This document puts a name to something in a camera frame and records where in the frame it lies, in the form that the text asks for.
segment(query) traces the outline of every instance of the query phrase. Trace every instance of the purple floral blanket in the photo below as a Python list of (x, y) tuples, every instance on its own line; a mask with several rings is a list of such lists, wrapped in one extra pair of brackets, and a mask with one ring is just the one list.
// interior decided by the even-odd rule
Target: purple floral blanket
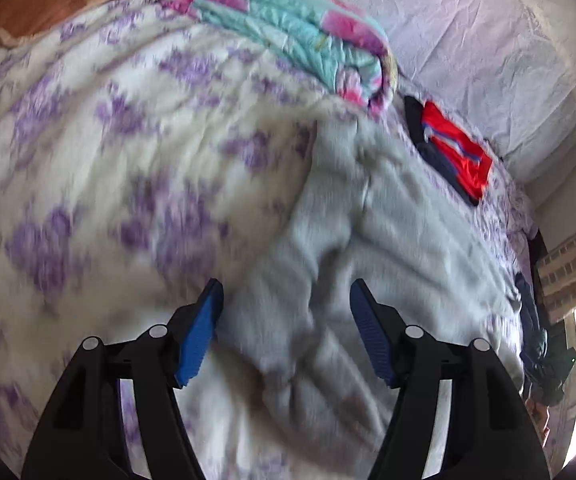
[[(266, 47), (152, 0), (0, 49), (0, 456), (13, 471), (79, 342), (132, 338), (211, 276), (229, 297), (287, 222), (317, 122), (360, 113)], [(509, 182), (472, 228), (518, 268), (495, 216), (514, 215)], [(218, 345), (179, 394), (207, 478), (332, 477), (291, 450), (258, 394), (256, 370)]]

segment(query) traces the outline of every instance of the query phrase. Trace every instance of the wrinkled fabric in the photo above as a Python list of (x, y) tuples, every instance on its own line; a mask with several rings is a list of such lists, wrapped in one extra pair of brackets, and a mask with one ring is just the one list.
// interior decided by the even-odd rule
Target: wrinkled fabric
[[(500, 320), (519, 317), (513, 276), (421, 165), (365, 118), (322, 124), (289, 224), (217, 327), (263, 375), (263, 401), (293, 444), (356, 478), (369, 474), (395, 402), (351, 314), (358, 278), (377, 302), (438, 340), (490, 341), (517, 389), (523, 381), (516, 348), (499, 329)], [(443, 423), (448, 398), (443, 392), (437, 405)], [(442, 431), (437, 424), (435, 431)], [(431, 474), (440, 460), (433, 466)]]
[[(210, 276), (231, 298), (290, 217), (316, 124), (361, 114), (264, 46), (151, 0), (0, 49), (0, 456), (15, 472), (81, 340), (134, 338)], [(396, 107), (388, 124), (418, 157)], [(475, 212), (422, 166), (496, 264), (519, 272), (533, 220), (503, 164)], [(518, 354), (520, 323), (492, 322)], [(122, 392), (132, 466), (148, 476)], [(209, 479), (340, 477), (285, 441), (258, 372), (220, 344), (178, 402)]]
[(536, 206), (561, 185), (576, 164), (576, 0), (345, 1), (386, 31), (405, 93), (490, 140)]
[(382, 113), (397, 74), (385, 33), (341, 0), (161, 0), (203, 22), (270, 46), (329, 91)]

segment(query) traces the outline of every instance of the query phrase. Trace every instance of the red cloth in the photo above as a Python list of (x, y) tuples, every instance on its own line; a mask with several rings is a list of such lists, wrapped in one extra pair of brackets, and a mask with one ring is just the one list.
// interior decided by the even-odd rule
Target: red cloth
[(490, 156), (431, 101), (423, 108), (421, 123), (432, 129), (430, 140), (454, 167), (459, 184), (472, 198), (481, 200), (492, 167)]

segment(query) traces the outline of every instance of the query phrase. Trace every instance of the mattress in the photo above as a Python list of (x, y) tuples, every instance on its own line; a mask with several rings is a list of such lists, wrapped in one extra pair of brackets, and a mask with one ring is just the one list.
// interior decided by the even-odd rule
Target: mattress
[(490, 140), (535, 206), (576, 164), (576, 0), (348, 0), (388, 34), (408, 92)]
[[(400, 106), (388, 123), (408, 142)], [(133, 338), (210, 276), (236, 290), (289, 221), (317, 122), (361, 113), (265, 46), (152, 0), (0, 49), (0, 456), (15, 472), (79, 342)], [(501, 271), (529, 275), (529, 201), (497, 158), (477, 209), (423, 171)], [(519, 362), (518, 316), (485, 330)], [(131, 462), (147, 474), (122, 388)], [(214, 346), (178, 401), (208, 478), (343, 476), (286, 442), (236, 352)]]

